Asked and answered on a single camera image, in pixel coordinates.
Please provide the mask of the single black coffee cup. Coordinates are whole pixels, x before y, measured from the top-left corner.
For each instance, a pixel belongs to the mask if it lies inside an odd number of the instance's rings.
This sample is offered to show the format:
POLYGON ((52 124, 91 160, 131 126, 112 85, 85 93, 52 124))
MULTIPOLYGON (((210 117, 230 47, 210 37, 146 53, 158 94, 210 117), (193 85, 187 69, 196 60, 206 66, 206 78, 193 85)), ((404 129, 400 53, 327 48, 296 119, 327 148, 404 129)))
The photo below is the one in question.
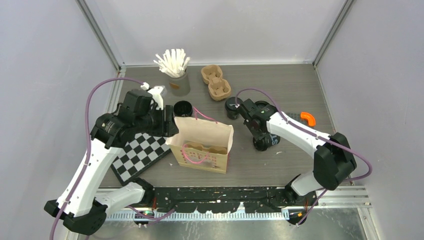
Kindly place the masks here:
POLYGON ((226 111, 226 116, 230 119, 230 120, 236 120, 239 116, 240 116, 240 114, 239 114, 239 112, 238 112, 238 110, 236 109, 236 110, 227 110, 226 111))

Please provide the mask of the black coffee lid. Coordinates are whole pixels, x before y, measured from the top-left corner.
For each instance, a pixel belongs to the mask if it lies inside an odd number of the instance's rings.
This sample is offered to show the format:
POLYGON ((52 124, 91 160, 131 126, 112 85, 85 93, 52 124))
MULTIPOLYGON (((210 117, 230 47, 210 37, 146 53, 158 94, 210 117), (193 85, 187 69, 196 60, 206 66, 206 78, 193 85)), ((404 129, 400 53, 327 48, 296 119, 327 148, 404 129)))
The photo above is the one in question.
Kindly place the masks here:
POLYGON ((266 137, 262 137, 262 138, 253 137, 252 143, 253 143, 254 148, 257 151, 264 152, 268 149, 268 142, 267 142, 266 137))
POLYGON ((239 97, 229 97, 224 104, 224 108, 228 113, 238 113, 238 105, 240 105, 243 102, 242 99, 239 97))

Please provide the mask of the single brown cup carrier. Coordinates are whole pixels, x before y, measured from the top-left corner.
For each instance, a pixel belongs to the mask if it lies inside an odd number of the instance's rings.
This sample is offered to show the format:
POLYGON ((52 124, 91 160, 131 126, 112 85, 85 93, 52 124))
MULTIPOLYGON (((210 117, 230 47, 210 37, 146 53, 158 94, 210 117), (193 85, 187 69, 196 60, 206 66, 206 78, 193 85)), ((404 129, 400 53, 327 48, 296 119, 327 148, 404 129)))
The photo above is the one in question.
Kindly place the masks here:
POLYGON ((206 153, 212 153, 212 154, 221 154, 226 155, 228 153, 228 149, 226 147, 222 146, 204 146, 203 144, 197 143, 197 142, 186 142, 183 145, 183 151, 185 153, 189 153, 189 149, 195 149, 198 151, 206 152, 206 153))

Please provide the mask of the paper bag with pink handles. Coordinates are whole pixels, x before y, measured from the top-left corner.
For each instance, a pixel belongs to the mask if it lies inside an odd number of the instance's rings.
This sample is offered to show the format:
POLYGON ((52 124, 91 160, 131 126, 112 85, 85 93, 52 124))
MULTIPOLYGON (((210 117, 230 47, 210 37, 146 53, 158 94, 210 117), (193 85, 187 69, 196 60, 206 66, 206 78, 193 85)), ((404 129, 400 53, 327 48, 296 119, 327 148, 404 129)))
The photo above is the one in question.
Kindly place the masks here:
POLYGON ((225 174, 234 128, 193 109, 193 117, 175 117, 179 133, 166 139, 181 167, 225 174))

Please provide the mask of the brown cardboard cup carrier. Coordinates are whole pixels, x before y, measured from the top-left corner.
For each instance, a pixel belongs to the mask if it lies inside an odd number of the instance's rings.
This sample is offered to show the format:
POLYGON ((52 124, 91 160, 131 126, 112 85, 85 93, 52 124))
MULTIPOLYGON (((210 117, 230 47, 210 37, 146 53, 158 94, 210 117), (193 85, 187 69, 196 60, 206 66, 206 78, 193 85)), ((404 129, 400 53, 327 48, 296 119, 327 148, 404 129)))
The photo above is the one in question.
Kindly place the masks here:
POLYGON ((220 66, 216 64, 204 66, 200 73, 213 100, 222 101, 230 97, 232 89, 229 82, 223 78, 223 71, 220 66))

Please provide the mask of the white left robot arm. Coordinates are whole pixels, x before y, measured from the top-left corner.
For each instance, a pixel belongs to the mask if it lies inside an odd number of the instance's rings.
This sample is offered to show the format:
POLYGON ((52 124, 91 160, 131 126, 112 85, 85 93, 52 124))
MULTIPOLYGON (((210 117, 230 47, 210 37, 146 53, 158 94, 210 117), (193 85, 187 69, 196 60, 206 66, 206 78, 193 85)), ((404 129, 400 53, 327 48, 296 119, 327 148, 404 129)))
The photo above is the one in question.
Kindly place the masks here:
POLYGON ((133 204, 148 207, 154 188, 141 178, 104 196, 96 193, 108 168, 137 134, 168 138, 178 133, 173 106, 164 104, 165 93, 164 86, 130 90, 114 112, 98 117, 72 180, 59 198, 45 204, 44 210, 62 220, 68 230, 90 236, 111 214, 133 204))

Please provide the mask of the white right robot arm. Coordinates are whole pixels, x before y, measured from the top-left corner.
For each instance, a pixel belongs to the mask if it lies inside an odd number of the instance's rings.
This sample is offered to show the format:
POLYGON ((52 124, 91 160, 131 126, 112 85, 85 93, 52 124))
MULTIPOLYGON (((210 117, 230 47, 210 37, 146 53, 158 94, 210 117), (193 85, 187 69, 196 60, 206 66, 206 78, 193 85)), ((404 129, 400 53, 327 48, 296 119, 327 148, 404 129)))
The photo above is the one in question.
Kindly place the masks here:
POLYGON ((319 189, 335 190, 356 168, 349 142, 341 133, 329 135, 289 117, 273 105, 257 106, 251 99, 236 105, 244 124, 256 141, 272 134, 288 140, 313 159, 313 169, 299 174, 285 187, 285 198, 299 205, 307 194, 319 189))

